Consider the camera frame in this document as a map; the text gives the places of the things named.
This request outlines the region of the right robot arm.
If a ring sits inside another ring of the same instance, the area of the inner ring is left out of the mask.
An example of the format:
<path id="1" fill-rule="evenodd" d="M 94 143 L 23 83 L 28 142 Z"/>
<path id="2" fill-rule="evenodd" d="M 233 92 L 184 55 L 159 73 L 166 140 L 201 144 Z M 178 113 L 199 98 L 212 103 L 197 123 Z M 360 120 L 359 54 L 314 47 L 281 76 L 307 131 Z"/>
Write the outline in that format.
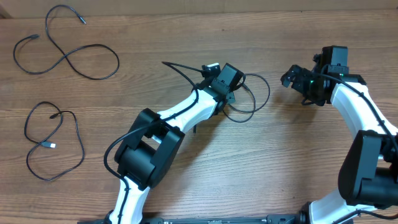
<path id="1" fill-rule="evenodd" d="M 348 66 L 348 48 L 331 45 L 313 57 L 308 70 L 293 65 L 280 78 L 304 97 L 303 105 L 331 104 L 343 117 L 353 143 L 338 174 L 338 187 L 304 205 L 296 215 L 276 215 L 278 223 L 353 223 L 363 214 L 381 215 L 397 205 L 397 127 L 388 122 L 370 97 L 361 75 Z"/>

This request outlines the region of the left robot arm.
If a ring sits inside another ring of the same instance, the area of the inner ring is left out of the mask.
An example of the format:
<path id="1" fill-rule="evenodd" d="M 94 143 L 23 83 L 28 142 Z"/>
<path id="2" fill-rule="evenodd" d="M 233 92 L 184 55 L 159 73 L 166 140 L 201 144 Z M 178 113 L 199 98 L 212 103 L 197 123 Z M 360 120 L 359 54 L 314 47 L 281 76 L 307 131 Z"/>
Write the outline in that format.
<path id="1" fill-rule="evenodd" d="M 105 223 L 140 223 L 149 194 L 164 178 L 186 133 L 198 123 L 208 120 L 233 103 L 234 91 L 243 86 L 245 74 L 226 63 L 204 65 L 203 77 L 193 83 L 191 94 L 177 105 L 155 112 L 146 108 L 129 131 L 107 148 L 118 147 L 114 160 L 116 170 L 110 172 L 120 180 L 118 199 Z"/>

